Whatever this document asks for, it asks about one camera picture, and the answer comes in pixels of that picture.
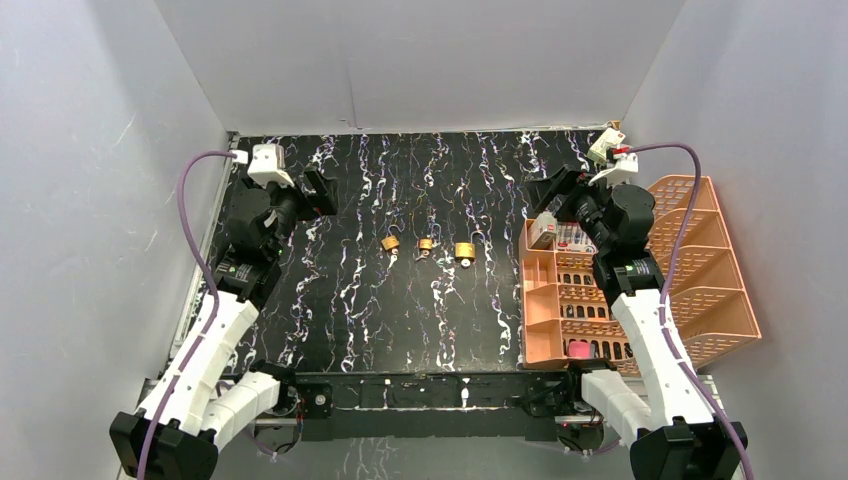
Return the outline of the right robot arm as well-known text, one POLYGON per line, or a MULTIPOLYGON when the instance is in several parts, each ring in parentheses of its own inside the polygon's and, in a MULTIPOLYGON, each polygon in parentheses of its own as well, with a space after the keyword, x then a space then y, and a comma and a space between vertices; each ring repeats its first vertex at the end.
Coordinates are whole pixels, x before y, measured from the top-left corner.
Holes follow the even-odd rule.
POLYGON ((631 346, 648 398, 642 400, 607 360, 580 360, 563 387, 577 414, 602 414, 629 450, 636 479, 752 478, 743 426, 728 419, 698 379, 672 320, 670 280, 648 248, 653 195, 608 185, 569 167, 526 186, 541 215, 557 196, 558 220, 577 223, 597 251, 593 277, 631 346))

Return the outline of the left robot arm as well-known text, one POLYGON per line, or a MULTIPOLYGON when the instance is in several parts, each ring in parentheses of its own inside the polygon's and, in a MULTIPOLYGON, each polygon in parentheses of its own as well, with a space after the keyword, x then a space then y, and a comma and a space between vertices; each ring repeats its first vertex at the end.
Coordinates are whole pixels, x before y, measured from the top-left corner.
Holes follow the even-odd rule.
POLYGON ((208 479, 223 448, 259 416, 301 416, 293 369, 257 360, 229 387, 221 376, 239 340, 282 277, 280 258, 295 227, 338 212, 338 181, 310 167, 311 189, 249 179, 231 199, 227 244, 205 274, 201 311, 162 378, 109 435, 135 479, 208 479))

